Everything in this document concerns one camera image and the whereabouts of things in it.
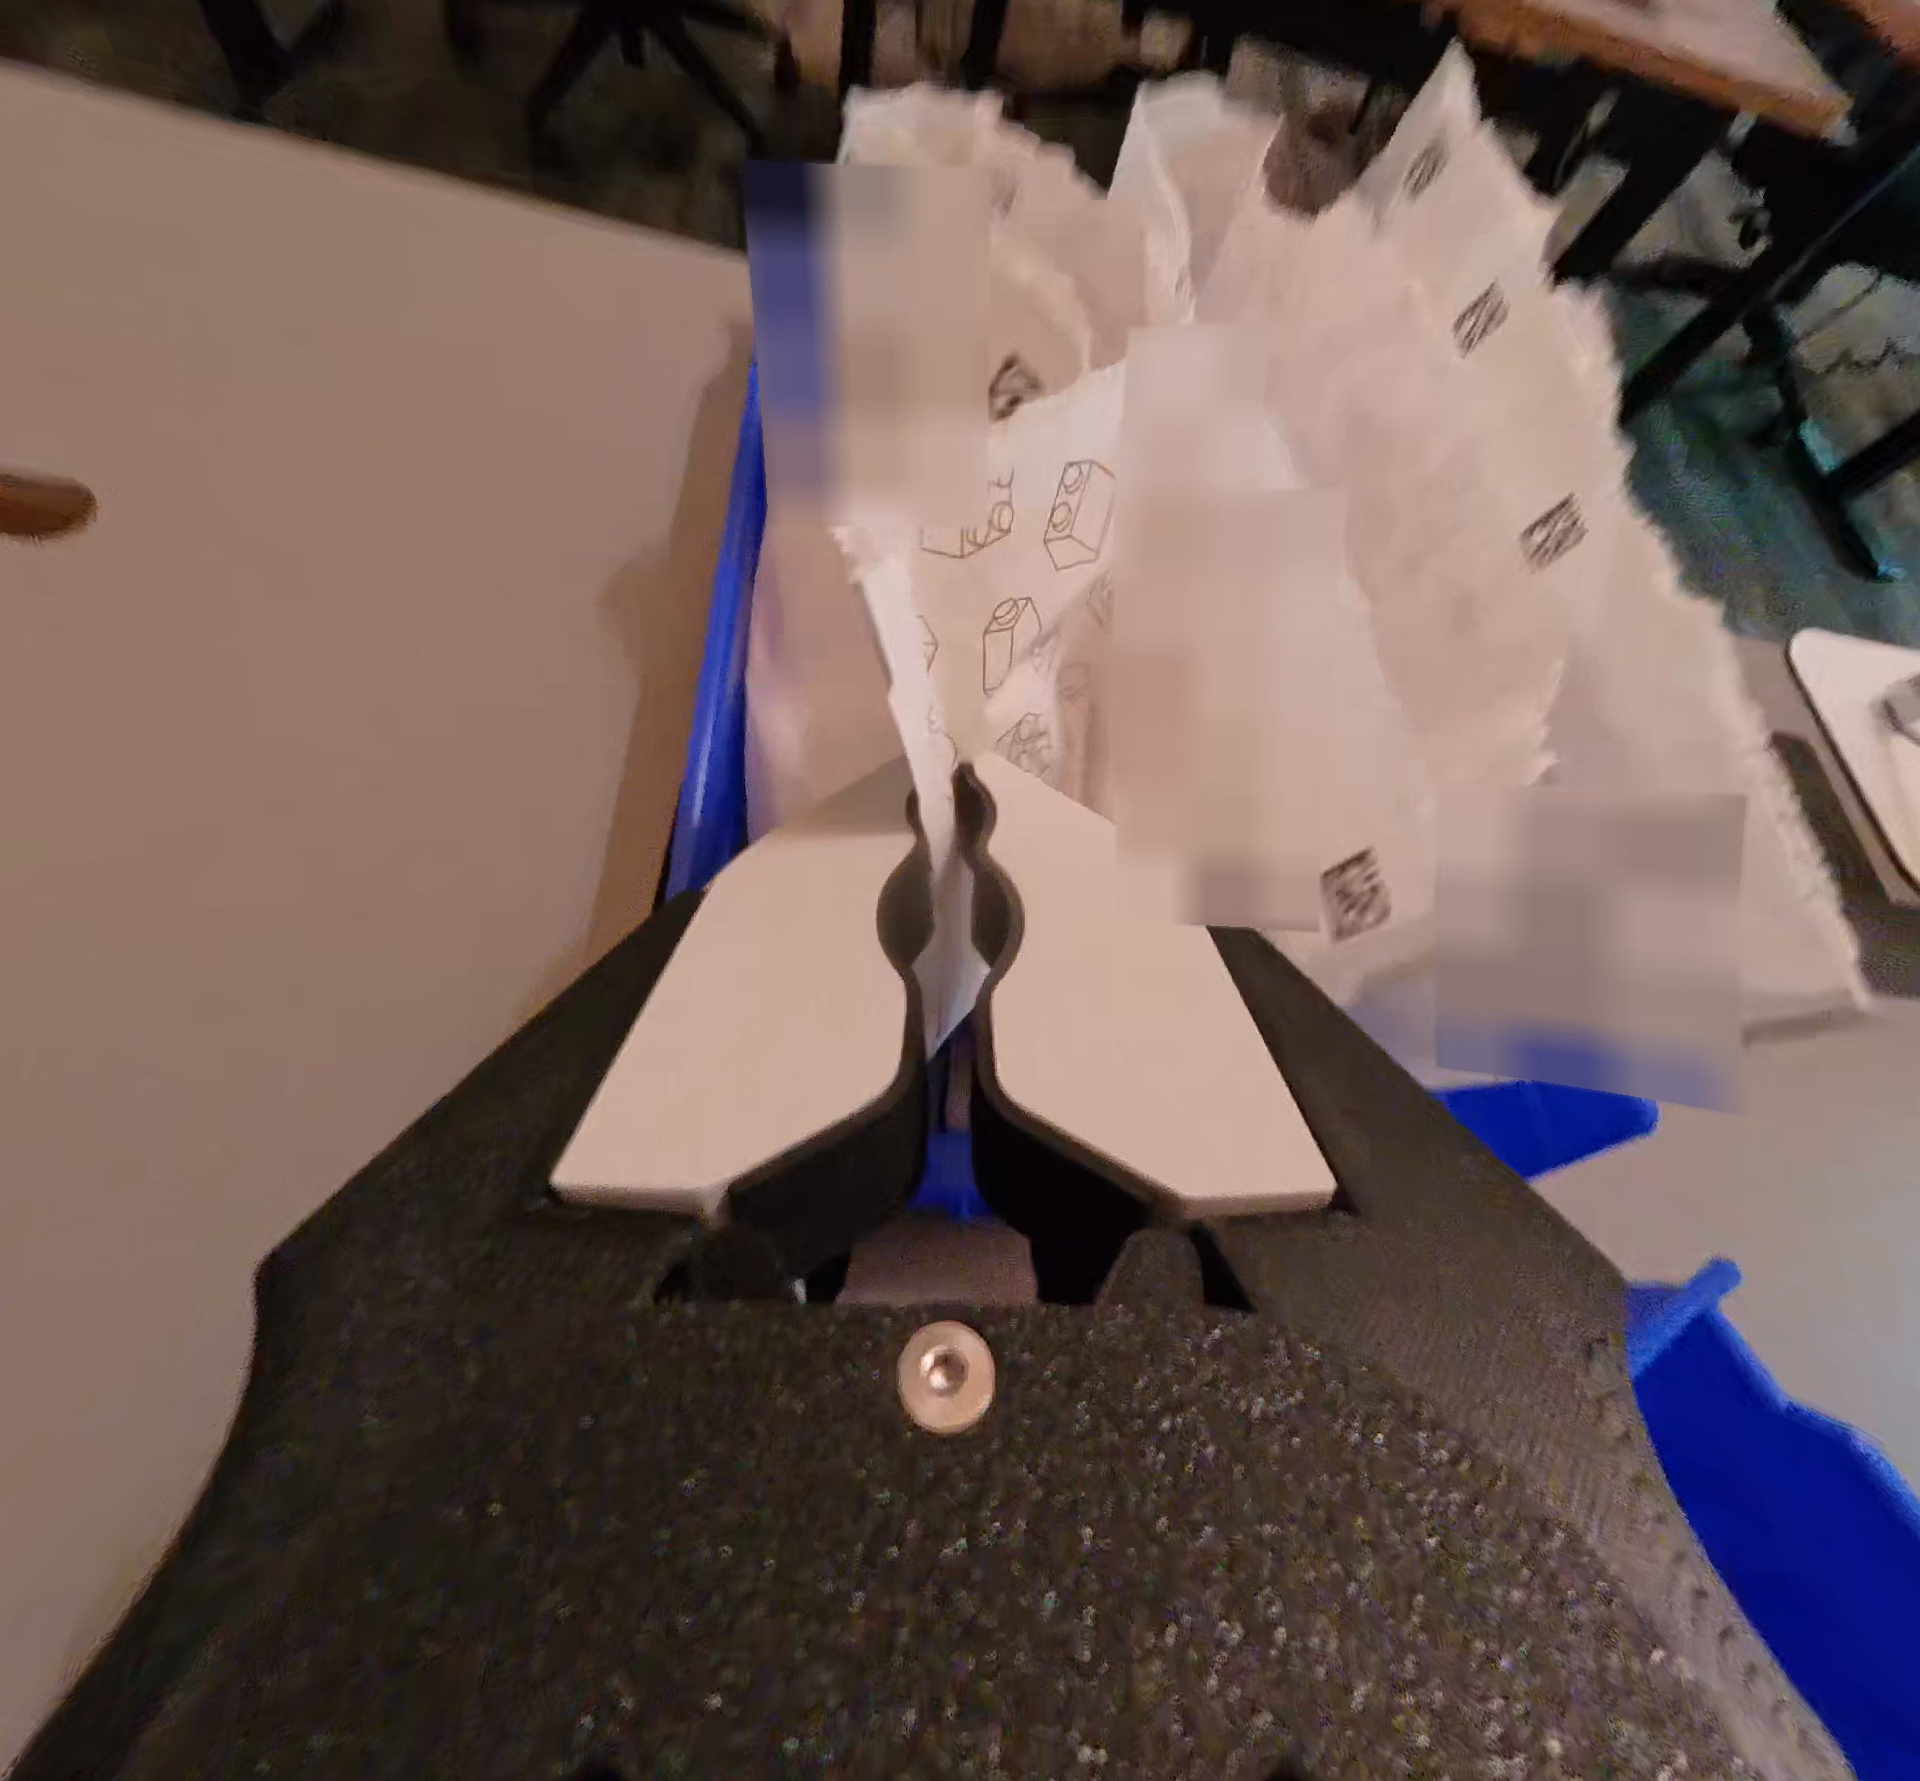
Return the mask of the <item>blue plastic object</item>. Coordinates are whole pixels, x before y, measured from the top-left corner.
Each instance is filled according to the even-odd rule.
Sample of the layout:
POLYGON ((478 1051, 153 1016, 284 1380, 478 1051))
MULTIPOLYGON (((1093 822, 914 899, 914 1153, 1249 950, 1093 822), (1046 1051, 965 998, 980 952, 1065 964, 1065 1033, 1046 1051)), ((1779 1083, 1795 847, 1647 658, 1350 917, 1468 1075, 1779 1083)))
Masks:
MULTIPOLYGON (((767 488, 748 377, 659 906, 748 843, 747 663, 767 488)), ((1859 1430, 1796 1404, 1720 1314, 1714 1261, 1631 1284, 1625 1354, 1638 1413, 1691 1538, 1859 1777, 1917 1775, 1915 1493, 1859 1430)))

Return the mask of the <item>white desk lamp stand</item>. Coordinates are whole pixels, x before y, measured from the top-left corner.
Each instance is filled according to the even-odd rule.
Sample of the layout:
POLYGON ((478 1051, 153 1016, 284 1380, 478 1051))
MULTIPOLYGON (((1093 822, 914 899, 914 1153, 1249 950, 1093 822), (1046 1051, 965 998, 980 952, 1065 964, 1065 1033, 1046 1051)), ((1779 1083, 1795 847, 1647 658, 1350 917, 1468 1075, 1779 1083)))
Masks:
POLYGON ((1815 628, 1789 672, 1896 878, 1917 891, 1917 651, 1815 628))

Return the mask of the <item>brown oval object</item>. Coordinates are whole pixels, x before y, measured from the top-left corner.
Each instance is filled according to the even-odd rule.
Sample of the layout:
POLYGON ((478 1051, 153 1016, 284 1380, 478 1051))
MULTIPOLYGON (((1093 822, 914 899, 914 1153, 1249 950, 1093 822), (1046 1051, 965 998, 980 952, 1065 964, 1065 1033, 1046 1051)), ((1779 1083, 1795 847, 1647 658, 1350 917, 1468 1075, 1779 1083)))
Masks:
POLYGON ((80 481, 1 471, 0 528, 8 542, 56 542, 82 531, 97 516, 99 498, 80 481))

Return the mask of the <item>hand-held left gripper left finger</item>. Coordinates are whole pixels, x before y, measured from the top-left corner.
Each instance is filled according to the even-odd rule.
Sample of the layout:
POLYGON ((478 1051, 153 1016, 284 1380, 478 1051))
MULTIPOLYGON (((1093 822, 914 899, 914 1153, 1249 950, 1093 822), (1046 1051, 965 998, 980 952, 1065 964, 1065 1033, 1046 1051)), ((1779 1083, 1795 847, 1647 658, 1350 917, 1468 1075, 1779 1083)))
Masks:
POLYGON ((846 787, 747 847, 689 901, 551 1201, 684 1224, 686 1297, 835 1300, 921 1187, 929 932, 909 785, 846 787))

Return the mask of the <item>pile of empty paper bags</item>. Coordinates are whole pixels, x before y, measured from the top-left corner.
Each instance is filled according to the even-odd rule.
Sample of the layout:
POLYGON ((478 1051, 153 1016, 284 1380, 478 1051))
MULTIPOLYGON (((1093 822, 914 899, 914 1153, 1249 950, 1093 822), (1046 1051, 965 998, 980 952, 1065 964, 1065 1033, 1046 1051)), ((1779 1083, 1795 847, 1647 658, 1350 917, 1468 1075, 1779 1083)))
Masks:
POLYGON ((1429 1003, 1432 809, 1484 785, 1745 802, 1734 962, 1748 1040, 1866 1009, 1836 881, 1771 759, 1728 635, 1631 497, 1595 302, 1545 271, 1549 214, 1463 55, 1355 182, 1281 204, 1305 133, 1211 77, 1139 92, 1109 184, 988 95, 857 90, 842 165, 980 174, 988 431, 1124 361, 1144 329, 1230 325, 1265 366, 1270 482, 1345 504, 1326 721, 1407 748, 1270 938, 1343 1007, 1429 1003))

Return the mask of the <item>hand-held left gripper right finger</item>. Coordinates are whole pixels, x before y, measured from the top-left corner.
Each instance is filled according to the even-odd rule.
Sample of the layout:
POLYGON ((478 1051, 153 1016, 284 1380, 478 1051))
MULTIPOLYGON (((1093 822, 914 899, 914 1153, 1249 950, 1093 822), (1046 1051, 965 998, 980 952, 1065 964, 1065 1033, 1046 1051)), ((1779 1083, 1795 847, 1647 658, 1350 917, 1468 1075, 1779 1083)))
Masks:
POLYGON ((1211 932, 1116 829, 1002 758, 955 775, 969 876, 973 1172, 1039 1293, 1096 1293, 1146 1229, 1317 1217, 1337 1181, 1211 932))

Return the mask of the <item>small printed paper bag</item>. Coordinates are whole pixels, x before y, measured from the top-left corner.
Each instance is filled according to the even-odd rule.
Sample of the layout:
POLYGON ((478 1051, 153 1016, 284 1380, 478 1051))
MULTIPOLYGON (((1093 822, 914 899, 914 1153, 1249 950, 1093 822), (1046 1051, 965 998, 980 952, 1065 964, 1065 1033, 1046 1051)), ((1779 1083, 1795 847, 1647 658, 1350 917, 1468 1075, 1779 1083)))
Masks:
POLYGON ((842 530, 886 674, 930 876, 914 966, 924 1048, 973 1012, 973 875, 953 780, 997 756, 1075 800, 1091 780, 1091 703, 1112 614, 1124 366, 988 431, 987 488, 952 528, 842 530))

